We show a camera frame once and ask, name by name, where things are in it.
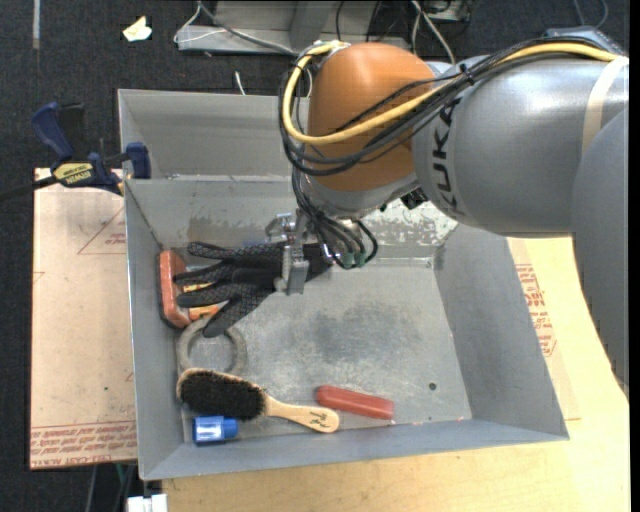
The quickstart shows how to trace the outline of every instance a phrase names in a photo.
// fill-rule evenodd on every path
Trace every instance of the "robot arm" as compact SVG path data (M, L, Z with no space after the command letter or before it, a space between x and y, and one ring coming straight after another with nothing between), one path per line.
M304 133L291 84L324 54ZM339 262L349 247L336 231L357 239L369 212L413 192L506 236L572 234L585 298L628 386L628 59L566 38L442 68L381 43L302 54L280 121L308 230Z

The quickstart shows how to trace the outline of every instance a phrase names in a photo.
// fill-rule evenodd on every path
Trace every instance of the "black floor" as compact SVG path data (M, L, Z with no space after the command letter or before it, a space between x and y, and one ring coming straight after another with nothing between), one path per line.
M99 148L102 140L106 154L113 154L119 150L115 101L119 88L237 93L233 79L237 70L248 94L275 95L287 69L288 58L282 56L180 53L172 37L195 11L195 2L39 3L40 49L36 50L34 2L0 0L0 192L28 184L34 167L52 163L52 155L36 141L30 126L31 114L45 103L84 104L87 147ZM608 0L601 27L627 51L630 3ZM382 4L399 12L407 2ZM595 25L602 18L600 0L577 0L577 4L585 23ZM150 19L152 39L128 43L121 30L141 15ZM463 58L539 36L549 27L578 24L573 0L476 0L466 29L446 27L443 34L456 56ZM418 44L421 56L445 60L438 43L425 35ZM0 203L0 311L4 312L0 330L4 348L0 358L0 511L85 510L93 468L28 469L32 223L31 196ZM121 482L117 469L125 475L125 494L143 491L135 478L128 485L128 468L100 466L90 510L114 510Z

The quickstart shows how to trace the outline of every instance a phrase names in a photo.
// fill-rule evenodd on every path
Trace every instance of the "metal ring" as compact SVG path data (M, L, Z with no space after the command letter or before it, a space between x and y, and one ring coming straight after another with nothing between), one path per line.
M211 317L205 316L189 324L180 335L176 342L176 359L178 364L179 373L184 372L187 368L192 368L194 365L191 363L189 352L191 344L195 340L196 336L205 328L209 323ZM237 375L244 370L247 364L247 342L244 339L242 333L236 327L229 327L224 331L224 335L231 341L233 348L233 356L231 365L224 370L224 373L230 373Z

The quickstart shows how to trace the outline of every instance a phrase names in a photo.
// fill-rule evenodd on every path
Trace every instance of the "orange object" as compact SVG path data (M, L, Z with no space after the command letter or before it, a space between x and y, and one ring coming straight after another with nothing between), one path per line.
M433 78L429 66L407 50L386 43L353 44L327 58L314 79L308 134L330 134L402 87ZM426 83L403 92L359 122L420 96L432 85ZM384 128L380 126L368 133L323 145L319 151L326 157L340 157L359 151ZM413 172L410 140L387 153L389 147L381 148L376 159L366 158L366 163L360 162L348 171L317 176L315 180L332 190L360 191L382 187L409 176ZM309 145L307 150L318 153L313 145ZM318 169L323 168L323 164L316 165Z
M381 420L393 418L394 404L391 400L335 386L320 386L316 389L316 402L324 407L370 418Z
M186 265L182 258L170 249L162 251L158 259L161 315L166 322L182 329L203 316L215 315L218 312L220 308L216 304L190 309L178 306L178 295L185 290L175 283L174 277L185 272Z

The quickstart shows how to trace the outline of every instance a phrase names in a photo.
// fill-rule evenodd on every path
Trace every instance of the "desk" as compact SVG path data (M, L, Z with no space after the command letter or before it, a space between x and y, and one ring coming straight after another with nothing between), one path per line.
M571 243L526 243L580 412L568 441L163 481L171 512L626 511L629 405L578 285Z

